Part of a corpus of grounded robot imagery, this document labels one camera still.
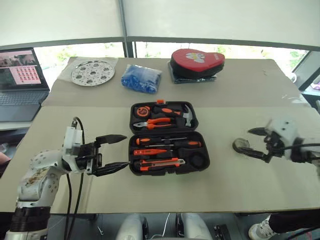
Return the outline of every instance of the hammer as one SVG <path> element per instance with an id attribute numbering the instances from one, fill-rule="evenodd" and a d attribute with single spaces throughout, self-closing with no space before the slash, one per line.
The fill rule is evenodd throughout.
<path id="1" fill-rule="evenodd" d="M 182 115 L 182 117 L 185 118 L 185 120 L 186 120 L 185 125 L 187 127 L 191 127 L 191 120 L 193 119 L 192 111 L 186 104 L 184 106 L 186 107 L 187 112 L 172 110 L 170 108 L 161 108 L 158 106 L 155 106 L 153 108 L 153 112 L 155 114 L 164 113 L 168 117 L 178 117 L 178 116 L 181 117 L 181 115 Z"/>

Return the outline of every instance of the white sneaker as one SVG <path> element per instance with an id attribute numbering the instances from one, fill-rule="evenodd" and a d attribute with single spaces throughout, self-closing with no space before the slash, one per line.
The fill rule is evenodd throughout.
<path id="1" fill-rule="evenodd" d="M 271 229 L 269 218 L 270 216 L 261 223 L 254 224 L 250 227 L 248 234 L 251 240 L 268 240 L 277 234 Z"/>

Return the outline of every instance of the cable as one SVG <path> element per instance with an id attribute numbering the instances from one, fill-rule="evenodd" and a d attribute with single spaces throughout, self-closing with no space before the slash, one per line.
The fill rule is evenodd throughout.
<path id="1" fill-rule="evenodd" d="M 320 146 L 320 143 L 306 143 L 306 144 L 296 144 L 292 146 L 285 146 L 280 148 L 271 148 L 272 152 L 281 152 L 288 149 L 294 149 L 294 148 L 302 148 L 302 147 L 317 147 Z"/>
<path id="2" fill-rule="evenodd" d="M 308 161 L 312 161 L 312 160 L 320 160 L 320 157 L 310 157 L 310 158 L 308 159 Z"/>
<path id="3" fill-rule="evenodd" d="M 298 236 L 300 236 L 300 235 L 302 235 L 302 234 L 305 234 L 305 233 L 307 233 L 307 232 L 311 232 L 311 231 L 316 230 L 316 229 L 318 229 L 318 228 L 320 228 L 319 225 L 318 225 L 318 226 L 314 226 L 314 227 L 307 228 L 306 230 L 300 231 L 300 232 L 298 232 L 298 233 L 296 233 L 296 234 L 294 234 L 294 235 L 289 236 L 289 237 L 286 238 L 285 240 L 294 239 L 295 237 L 298 237 Z"/>
<path id="4" fill-rule="evenodd" d="M 170 212 L 169 212 L 168 216 L 166 217 L 162 235 L 161 234 L 155 234 L 150 238 L 150 240 L 154 239 L 154 237 L 162 237 L 163 238 L 165 236 L 166 228 L 167 228 L 167 222 L 168 222 L 169 216 L 170 216 Z"/>
<path id="5" fill-rule="evenodd" d="M 82 130 L 82 144 L 85 144 L 85 130 L 84 130 L 84 126 L 82 125 L 82 122 L 77 116 L 75 116 L 73 120 L 77 120 L 78 123 L 80 124 L 80 128 Z"/>
<path id="6" fill-rule="evenodd" d="M 81 120 L 75 116 L 73 118 L 73 120 L 76 120 L 79 125 L 80 125 L 80 128 L 82 130 L 82 144 L 85 144 L 85 130 L 84 130 L 84 126 L 81 122 Z M 78 197 L 76 199 L 76 204 L 75 204 L 75 209 L 74 209 L 74 215 L 72 217 L 72 221 L 71 221 L 71 225 L 70 225 L 70 229 L 69 229 L 69 233 L 67 234 L 67 237 L 66 239 L 67 240 L 70 240 L 71 238 L 71 234 L 72 234 L 72 230 L 74 228 L 74 224 L 75 224 L 75 220 L 76 220 L 76 215 L 77 215 L 77 212 L 78 212 L 78 208 L 79 208 L 79 203 L 80 203 L 80 198 L 81 198 L 81 192 L 82 192 L 82 186 L 83 186 L 83 183 L 84 183 L 84 173 L 81 173 L 81 179 L 80 179 L 80 186 L 79 186 L 79 191 L 78 191 Z"/>
<path id="7" fill-rule="evenodd" d="M 169 214 L 168 214 L 168 216 L 166 217 L 166 220 L 165 220 L 165 224 L 164 224 L 164 229 L 163 229 L 162 237 L 164 237 L 164 236 L 165 236 L 165 232 L 166 232 L 166 227 L 167 227 L 167 222 L 168 222 L 169 216 L 170 216 L 170 212 L 169 212 Z"/>
<path id="8" fill-rule="evenodd" d="M 64 219 L 64 217 L 62 217 L 55 225 L 53 225 L 52 227 L 48 228 L 48 231 L 53 229 L 55 226 L 57 226 L 59 223 L 61 223 L 61 221 Z"/>
<path id="9" fill-rule="evenodd" d="M 76 204 L 75 204 L 75 209 L 74 209 L 74 215 L 72 217 L 72 222 L 71 222 L 71 226 L 69 229 L 69 234 L 67 239 L 70 240 L 71 238 L 71 234 L 72 234 L 72 230 L 74 228 L 74 224 L 75 224 L 75 220 L 76 220 L 76 215 L 78 212 L 78 207 L 79 207 L 79 203 L 80 203 L 80 198 L 81 198 L 81 192 L 82 192 L 82 185 L 84 182 L 84 173 L 81 173 L 81 179 L 80 179 L 80 186 L 79 186 L 79 192 L 78 192 L 78 198 L 76 199 Z"/>
<path id="10" fill-rule="evenodd" d="M 68 210 L 66 212 L 66 220 L 65 220 L 65 226 L 64 226 L 64 240 L 67 240 L 68 236 L 68 228 L 69 228 L 69 217 L 70 217 L 70 208 L 71 208 L 71 200 L 72 200 L 72 188 L 71 188 L 71 182 L 69 173 L 66 174 L 66 179 L 68 181 L 69 186 L 69 202 L 68 202 Z"/>

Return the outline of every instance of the screwdriver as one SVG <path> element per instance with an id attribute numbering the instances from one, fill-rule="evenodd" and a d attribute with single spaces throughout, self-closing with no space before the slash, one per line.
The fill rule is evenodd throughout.
<path id="1" fill-rule="evenodd" d="M 166 150 L 166 149 L 137 149 L 133 151 L 134 156 L 140 156 L 140 155 L 157 155 L 157 154 L 163 154 L 168 151 L 172 150 Z"/>
<path id="2" fill-rule="evenodd" d="M 146 144 L 156 144 L 159 142 L 163 142 L 165 140 L 183 140 L 187 139 L 187 137 L 176 137 L 176 138 L 167 138 L 167 139 L 162 139 L 161 137 L 144 137 L 144 138 L 137 138 L 135 143 L 137 145 L 146 145 Z"/>
<path id="3" fill-rule="evenodd" d="M 177 147 L 177 148 L 200 148 L 201 142 L 199 141 L 175 141 L 173 144 L 158 144 L 158 145 L 147 145 L 146 148 L 157 148 L 157 147 Z"/>
<path id="4" fill-rule="evenodd" d="M 183 112 L 179 111 L 179 110 L 174 110 L 174 109 L 170 109 L 170 108 L 162 108 L 162 107 L 157 107 L 157 106 L 155 106 L 153 108 L 153 112 L 155 114 L 165 113 L 165 115 L 168 117 L 176 117 L 176 116 L 181 116 L 183 114 Z"/>

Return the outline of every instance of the laptop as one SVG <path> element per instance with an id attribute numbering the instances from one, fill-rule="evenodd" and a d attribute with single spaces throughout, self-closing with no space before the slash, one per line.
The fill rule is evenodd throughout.
<path id="1" fill-rule="evenodd" d="M 29 122 L 49 94 L 32 47 L 0 50 L 0 122 Z"/>

